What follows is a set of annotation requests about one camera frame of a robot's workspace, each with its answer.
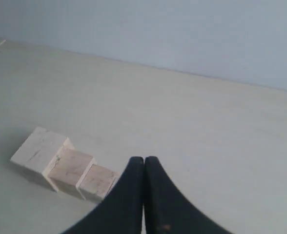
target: white wall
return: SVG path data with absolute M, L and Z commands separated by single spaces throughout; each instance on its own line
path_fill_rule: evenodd
M 287 0 L 0 0 L 0 37 L 287 89 Z

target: black curved finger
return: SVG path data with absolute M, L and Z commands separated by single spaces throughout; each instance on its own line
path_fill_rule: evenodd
M 140 234 L 144 160 L 132 157 L 108 196 L 84 219 L 63 234 Z
M 147 234 L 230 234 L 182 195 L 157 157 L 145 159 L 144 187 Z

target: wooden block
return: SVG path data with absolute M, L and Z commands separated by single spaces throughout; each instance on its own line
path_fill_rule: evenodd
M 107 168 L 92 165 L 79 186 L 86 200 L 100 202 L 109 192 L 117 174 Z
M 93 164 L 96 164 L 93 156 L 65 149 L 48 177 L 60 191 L 85 199 L 78 187 Z
M 47 175 L 60 159 L 64 149 L 74 149 L 69 138 L 37 127 L 10 161 L 21 166 L 27 179 L 58 191 Z

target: table surface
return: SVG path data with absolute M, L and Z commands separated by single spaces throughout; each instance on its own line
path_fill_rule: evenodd
M 158 156 L 184 195 L 235 234 L 287 233 L 287 92 L 6 41 L 0 234 L 57 234 L 94 207 L 10 164 L 37 126 L 117 172 L 131 156 Z

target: row of wooden blocks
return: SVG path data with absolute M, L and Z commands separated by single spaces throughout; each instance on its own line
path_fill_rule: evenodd
M 116 172 L 75 150 L 69 138 L 40 127 L 10 160 L 28 180 L 93 202 L 100 202 L 118 180 Z

